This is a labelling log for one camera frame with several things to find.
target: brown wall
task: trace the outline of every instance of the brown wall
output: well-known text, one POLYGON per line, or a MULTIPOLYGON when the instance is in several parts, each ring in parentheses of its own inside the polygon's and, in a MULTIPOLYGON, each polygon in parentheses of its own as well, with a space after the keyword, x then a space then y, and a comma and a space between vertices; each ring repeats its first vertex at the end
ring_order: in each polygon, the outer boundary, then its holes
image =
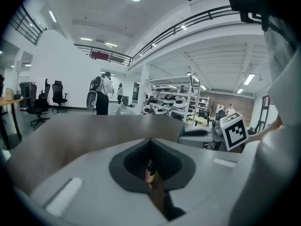
POLYGON ((216 111, 217 104, 224 105, 224 110, 229 107, 229 104, 233 104, 235 111, 243 114, 246 121, 246 125, 249 126, 252 118, 254 99, 228 96, 215 93, 200 92, 200 97, 210 97, 209 112, 211 114, 211 106, 214 101, 214 107, 212 112, 212 117, 215 117, 214 113, 216 111))

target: person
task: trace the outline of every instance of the person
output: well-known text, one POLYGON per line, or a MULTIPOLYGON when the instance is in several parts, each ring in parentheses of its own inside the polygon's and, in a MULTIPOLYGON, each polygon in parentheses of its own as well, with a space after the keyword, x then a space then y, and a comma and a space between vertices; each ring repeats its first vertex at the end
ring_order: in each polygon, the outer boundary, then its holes
POLYGON ((118 92, 117 92, 117 100, 118 100, 118 105, 117 106, 120 106, 122 96, 123 96, 123 87, 122 87, 122 84, 120 83, 119 88, 118 88, 118 92))
POLYGON ((97 90, 96 114, 107 115, 109 108, 108 94, 113 94, 114 90, 111 85, 111 73, 106 72, 101 75, 102 83, 97 90))
POLYGON ((233 104, 230 103, 230 107, 226 110, 227 116, 228 115, 233 115, 235 113, 235 110, 233 108, 233 104))
MULTIPOLYGON (((286 21, 271 16, 269 18, 269 22, 274 24, 286 35, 286 39, 284 39, 284 37, 282 37, 279 33, 270 28, 264 33, 264 39, 267 44, 267 52, 269 55, 269 71, 271 75, 271 82, 273 83, 292 59, 299 42, 291 26, 286 21)), ((249 136, 246 144, 252 141, 262 140, 267 133, 278 129, 281 126, 282 121, 278 115, 276 120, 265 130, 249 136)))

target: black metal railing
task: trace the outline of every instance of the black metal railing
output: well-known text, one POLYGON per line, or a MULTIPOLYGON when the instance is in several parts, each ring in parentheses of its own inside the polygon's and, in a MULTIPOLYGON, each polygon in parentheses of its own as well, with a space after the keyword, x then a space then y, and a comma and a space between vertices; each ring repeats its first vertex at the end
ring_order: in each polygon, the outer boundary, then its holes
POLYGON ((114 52, 112 50, 80 44, 74 45, 81 49, 92 59, 101 59, 109 63, 117 63, 125 66, 130 66, 130 64, 132 63, 132 57, 114 52))
POLYGON ((34 45, 37 44, 40 35, 43 32, 42 26, 38 26, 36 22, 30 17, 23 4, 17 9, 11 17, 9 23, 27 38, 34 45))
POLYGON ((152 39, 152 41, 150 41, 141 50, 139 50, 138 53, 136 53, 134 55, 134 57, 132 58, 132 63, 135 60, 137 60, 139 57, 141 57, 144 53, 146 53, 148 50, 157 46, 163 40, 167 39, 168 37, 170 37, 172 35, 175 35, 177 32, 180 32, 185 28, 189 28, 190 26, 193 26, 195 24, 201 23, 206 20, 213 20, 214 18, 217 18, 217 17, 228 16, 228 15, 233 15, 233 14, 239 14, 239 12, 232 11, 231 6, 223 6, 223 7, 213 8, 213 9, 207 10, 205 12, 191 16, 189 18, 186 18, 186 19, 182 20, 181 22, 166 29, 164 32, 159 34, 156 38, 152 39))

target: white strip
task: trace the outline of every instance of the white strip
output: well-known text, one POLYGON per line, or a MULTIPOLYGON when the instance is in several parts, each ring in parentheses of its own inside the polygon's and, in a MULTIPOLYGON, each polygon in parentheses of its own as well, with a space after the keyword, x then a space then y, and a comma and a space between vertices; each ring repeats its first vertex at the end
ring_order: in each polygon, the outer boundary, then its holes
POLYGON ((233 167, 236 166, 235 162, 226 161, 226 160, 219 159, 219 158, 214 158, 213 162, 215 162, 217 164, 220 164, 220 165, 223 165, 223 166, 226 166, 226 167, 230 167, 230 168, 233 168, 233 167))
POLYGON ((61 217, 69 207, 72 199, 79 191, 84 181, 80 178, 72 178, 69 183, 47 205, 46 211, 56 217, 61 217))

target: floor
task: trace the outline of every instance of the floor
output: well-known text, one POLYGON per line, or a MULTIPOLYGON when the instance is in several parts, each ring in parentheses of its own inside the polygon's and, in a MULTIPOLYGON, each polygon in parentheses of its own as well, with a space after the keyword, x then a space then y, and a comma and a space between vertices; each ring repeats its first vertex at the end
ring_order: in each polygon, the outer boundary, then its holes
MULTIPOLYGON (((109 112, 108 115, 135 115, 135 113, 130 110, 128 107, 121 105, 121 106, 117 106, 117 102, 109 102, 109 112)), ((60 113, 56 113, 56 110, 54 111, 54 113, 52 113, 51 108, 48 110, 47 115, 43 115, 42 117, 45 118, 52 118, 54 116, 60 116, 62 113, 66 113, 64 111, 60 111, 60 113)), ((80 109, 68 109, 67 111, 68 114, 74 114, 74 115, 96 115, 96 111, 89 111, 89 110, 80 110, 80 109)), ((3 119, 5 119, 6 121, 6 125, 5 125, 5 129, 6 129, 6 133, 8 135, 11 134, 15 134, 16 133, 16 129, 15 129, 15 125, 13 122, 13 117, 11 112, 8 112, 6 114, 4 114, 2 116, 3 119)), ((20 111, 18 109, 16 109, 16 119, 18 122, 18 126, 20 129, 20 133, 23 137, 23 139, 27 138, 28 136, 30 136, 30 134, 34 131, 33 127, 30 126, 30 122, 35 120, 37 117, 36 115, 32 115, 27 113, 26 111, 20 111)), ((40 126, 42 126, 43 123, 40 123, 36 126, 35 129, 39 128, 40 126)), ((2 137, 0 134, 0 145, 1 145, 1 151, 2 154, 4 155, 4 159, 7 161, 8 158, 10 157, 10 153, 9 151, 5 151, 2 150, 2 137)))

